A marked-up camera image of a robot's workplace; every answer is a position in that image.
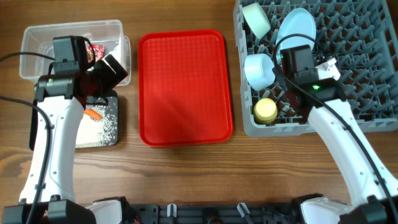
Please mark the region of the orange carrot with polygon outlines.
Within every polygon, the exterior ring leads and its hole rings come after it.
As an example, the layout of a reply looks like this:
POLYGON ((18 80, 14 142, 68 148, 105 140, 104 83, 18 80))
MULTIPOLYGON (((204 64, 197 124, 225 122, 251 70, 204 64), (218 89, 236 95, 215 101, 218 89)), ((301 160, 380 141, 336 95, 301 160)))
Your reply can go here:
POLYGON ((99 113, 97 113, 95 110, 92 110, 92 109, 84 110, 84 114, 89 116, 92 119, 95 119, 95 120, 101 120, 102 119, 102 116, 99 113))

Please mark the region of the red snack wrapper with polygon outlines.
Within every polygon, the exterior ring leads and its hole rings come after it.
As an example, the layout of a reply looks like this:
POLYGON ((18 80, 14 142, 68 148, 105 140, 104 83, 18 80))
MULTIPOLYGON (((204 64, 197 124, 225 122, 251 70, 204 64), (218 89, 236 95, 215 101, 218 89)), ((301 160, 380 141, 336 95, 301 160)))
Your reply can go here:
POLYGON ((93 48, 87 46, 88 61, 101 60, 104 57, 105 46, 93 44, 93 48))

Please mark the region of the white rice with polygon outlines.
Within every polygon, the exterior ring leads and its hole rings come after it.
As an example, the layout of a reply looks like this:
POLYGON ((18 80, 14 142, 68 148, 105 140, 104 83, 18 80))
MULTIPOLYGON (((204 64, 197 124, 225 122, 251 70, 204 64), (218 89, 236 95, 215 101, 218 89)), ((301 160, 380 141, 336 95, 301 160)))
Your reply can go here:
POLYGON ((83 115, 76 137, 76 148, 115 145, 118 141, 118 108, 114 106, 88 105, 102 116, 95 120, 83 115))

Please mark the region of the light blue rice bowl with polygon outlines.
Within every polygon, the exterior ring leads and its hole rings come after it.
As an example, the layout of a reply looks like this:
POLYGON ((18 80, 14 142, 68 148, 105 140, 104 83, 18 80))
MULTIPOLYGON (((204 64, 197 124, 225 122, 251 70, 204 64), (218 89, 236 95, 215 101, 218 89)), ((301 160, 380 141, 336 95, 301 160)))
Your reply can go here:
POLYGON ((274 63, 266 54, 248 55, 244 62, 244 72, 251 87, 261 91, 275 82, 274 63))

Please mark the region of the yellow plastic cup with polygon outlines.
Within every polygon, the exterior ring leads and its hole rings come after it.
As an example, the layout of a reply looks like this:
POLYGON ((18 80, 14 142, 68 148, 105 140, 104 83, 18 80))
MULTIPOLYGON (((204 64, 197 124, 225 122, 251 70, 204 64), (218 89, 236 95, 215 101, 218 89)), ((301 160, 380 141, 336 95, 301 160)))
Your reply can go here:
POLYGON ((277 105, 269 98, 260 99, 253 108, 253 116, 257 124, 271 123, 276 119, 277 114, 277 105))

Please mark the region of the green bowl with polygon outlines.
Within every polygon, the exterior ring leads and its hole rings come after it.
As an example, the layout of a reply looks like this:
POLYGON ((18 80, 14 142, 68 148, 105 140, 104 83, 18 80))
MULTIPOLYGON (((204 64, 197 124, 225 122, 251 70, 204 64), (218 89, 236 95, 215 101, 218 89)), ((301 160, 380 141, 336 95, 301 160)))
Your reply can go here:
POLYGON ((258 39, 263 38, 270 31, 271 23, 258 2, 244 6, 242 12, 249 28, 258 39))

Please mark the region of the light blue plate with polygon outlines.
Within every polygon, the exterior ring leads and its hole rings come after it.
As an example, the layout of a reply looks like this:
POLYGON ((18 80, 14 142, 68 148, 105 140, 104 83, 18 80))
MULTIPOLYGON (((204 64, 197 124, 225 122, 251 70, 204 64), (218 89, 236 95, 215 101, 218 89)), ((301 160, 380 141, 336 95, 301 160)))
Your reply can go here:
MULTIPOLYGON (((316 38, 316 27, 314 17, 304 8, 297 8, 287 14, 277 34, 276 43, 282 38, 292 34, 303 34, 312 39, 316 38)), ((285 39, 276 53, 277 62, 280 63, 280 50, 309 45, 313 50, 315 43, 304 37, 291 37, 285 39)))

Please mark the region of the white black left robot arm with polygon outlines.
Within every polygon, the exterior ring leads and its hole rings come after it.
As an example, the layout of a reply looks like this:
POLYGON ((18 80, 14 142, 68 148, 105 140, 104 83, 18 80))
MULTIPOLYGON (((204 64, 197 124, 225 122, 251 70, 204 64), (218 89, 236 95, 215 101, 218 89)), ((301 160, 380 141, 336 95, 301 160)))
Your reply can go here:
POLYGON ((73 164, 78 128, 91 96, 102 98, 128 75, 112 56, 88 58, 82 36, 53 39, 49 72, 35 84, 30 145, 33 158, 19 203, 5 207, 3 223, 127 223, 134 212, 125 197, 75 203, 73 164))

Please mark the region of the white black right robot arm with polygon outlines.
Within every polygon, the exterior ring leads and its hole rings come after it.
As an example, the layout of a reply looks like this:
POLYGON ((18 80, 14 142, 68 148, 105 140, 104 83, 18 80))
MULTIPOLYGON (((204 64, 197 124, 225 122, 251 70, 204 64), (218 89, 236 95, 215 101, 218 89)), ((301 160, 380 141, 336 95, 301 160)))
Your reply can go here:
POLYGON ((338 79, 335 59, 316 65, 309 45, 280 52, 281 76, 308 108, 308 123, 322 138, 347 186, 350 205, 324 196, 299 204, 304 223, 397 223, 397 179, 358 126, 338 79))

